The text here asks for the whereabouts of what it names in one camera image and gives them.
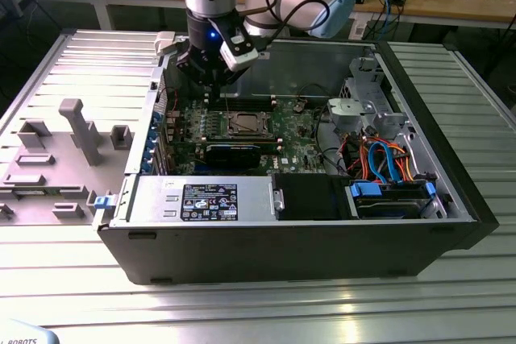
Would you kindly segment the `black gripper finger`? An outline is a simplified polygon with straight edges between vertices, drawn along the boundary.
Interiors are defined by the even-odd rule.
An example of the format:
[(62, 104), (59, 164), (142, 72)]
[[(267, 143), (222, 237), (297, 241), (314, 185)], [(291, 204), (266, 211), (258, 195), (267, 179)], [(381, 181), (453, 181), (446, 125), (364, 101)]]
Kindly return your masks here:
[(247, 68), (244, 68), (236, 72), (233, 72), (228, 67), (220, 68), (218, 70), (218, 97), (220, 97), (222, 88), (231, 86), (234, 83), (236, 83), (237, 80), (240, 79), (241, 76), (244, 75), (247, 70)]
[(176, 66), (190, 83), (201, 88), (213, 99), (219, 99), (221, 64), (217, 54), (189, 47), (186, 52), (179, 55)]

